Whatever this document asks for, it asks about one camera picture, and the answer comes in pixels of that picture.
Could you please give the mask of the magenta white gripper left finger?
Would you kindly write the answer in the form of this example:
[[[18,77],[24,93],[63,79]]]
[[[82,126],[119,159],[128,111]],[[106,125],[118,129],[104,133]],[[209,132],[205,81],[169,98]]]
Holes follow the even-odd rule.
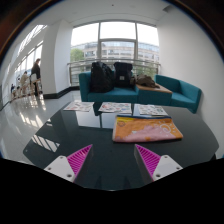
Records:
[[[68,180],[69,182],[75,182],[88,156],[92,153],[92,148],[93,145],[90,144],[69,156],[60,155],[47,165],[44,170]]]

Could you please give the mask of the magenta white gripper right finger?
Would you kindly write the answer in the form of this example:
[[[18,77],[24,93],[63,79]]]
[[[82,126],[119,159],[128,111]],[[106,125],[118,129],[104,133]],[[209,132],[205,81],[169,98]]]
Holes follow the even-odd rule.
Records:
[[[160,156],[138,144],[134,146],[134,156],[144,182],[154,182],[182,169],[170,156]]]

